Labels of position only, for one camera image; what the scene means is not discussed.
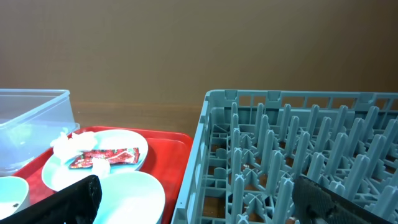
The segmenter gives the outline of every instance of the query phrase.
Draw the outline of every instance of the white plate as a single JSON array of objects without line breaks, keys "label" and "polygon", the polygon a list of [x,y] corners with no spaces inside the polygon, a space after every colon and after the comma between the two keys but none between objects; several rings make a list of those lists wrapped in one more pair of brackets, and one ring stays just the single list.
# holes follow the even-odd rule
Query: white plate
[{"label": "white plate", "polygon": [[20,177],[0,177],[0,220],[29,206],[29,185]]},{"label": "white plate", "polygon": [[[111,166],[111,174],[122,172],[132,172],[139,170],[144,164],[148,153],[148,143],[144,137],[134,131],[115,129],[107,131],[98,131],[95,133],[98,144],[94,149],[123,149],[123,148],[139,148],[139,160],[137,164]],[[65,164],[61,164],[60,160],[52,155],[45,163],[42,171],[43,183],[54,191],[60,191],[75,182],[92,174],[91,169],[69,169],[69,165],[73,162],[71,159]]]},{"label": "white plate", "polygon": [[144,172],[108,176],[93,224],[161,223],[165,206],[162,184]]}]

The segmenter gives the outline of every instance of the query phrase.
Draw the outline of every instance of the red wrapper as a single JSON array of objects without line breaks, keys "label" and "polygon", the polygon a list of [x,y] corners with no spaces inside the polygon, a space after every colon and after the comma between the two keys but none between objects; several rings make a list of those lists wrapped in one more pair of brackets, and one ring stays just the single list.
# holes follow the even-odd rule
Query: red wrapper
[{"label": "red wrapper", "polygon": [[137,164],[139,159],[138,148],[133,149],[105,149],[84,152],[70,165],[71,169],[89,168],[93,166],[93,158],[106,159],[111,165]]}]

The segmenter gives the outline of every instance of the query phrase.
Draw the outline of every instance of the brown wall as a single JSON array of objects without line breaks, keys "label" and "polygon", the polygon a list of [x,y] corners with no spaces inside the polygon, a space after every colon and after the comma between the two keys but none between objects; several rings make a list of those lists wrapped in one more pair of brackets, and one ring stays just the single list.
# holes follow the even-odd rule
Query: brown wall
[{"label": "brown wall", "polygon": [[215,88],[398,91],[397,14],[395,0],[2,0],[0,88],[194,105]]}]

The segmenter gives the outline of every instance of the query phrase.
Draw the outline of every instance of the gray plastic dish rack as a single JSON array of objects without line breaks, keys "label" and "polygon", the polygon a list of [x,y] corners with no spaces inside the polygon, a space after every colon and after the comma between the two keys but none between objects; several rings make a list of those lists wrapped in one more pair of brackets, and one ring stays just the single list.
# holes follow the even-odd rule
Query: gray plastic dish rack
[{"label": "gray plastic dish rack", "polygon": [[298,175],[398,223],[397,106],[398,93],[209,91],[172,223],[285,223]]}]

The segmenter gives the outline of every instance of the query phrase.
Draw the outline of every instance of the crumpled napkin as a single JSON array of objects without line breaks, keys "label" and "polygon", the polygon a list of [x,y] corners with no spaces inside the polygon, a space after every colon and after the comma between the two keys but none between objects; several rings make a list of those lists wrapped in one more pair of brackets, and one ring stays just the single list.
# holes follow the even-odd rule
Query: crumpled napkin
[{"label": "crumpled napkin", "polygon": [[92,131],[81,134],[72,133],[71,139],[68,139],[67,134],[61,132],[60,136],[50,143],[54,156],[60,159],[61,164],[82,155],[85,151],[93,150],[95,145],[97,145],[97,140]]},{"label": "crumpled napkin", "polygon": [[98,178],[106,177],[111,172],[111,164],[106,159],[93,158],[93,168],[91,171]]}]

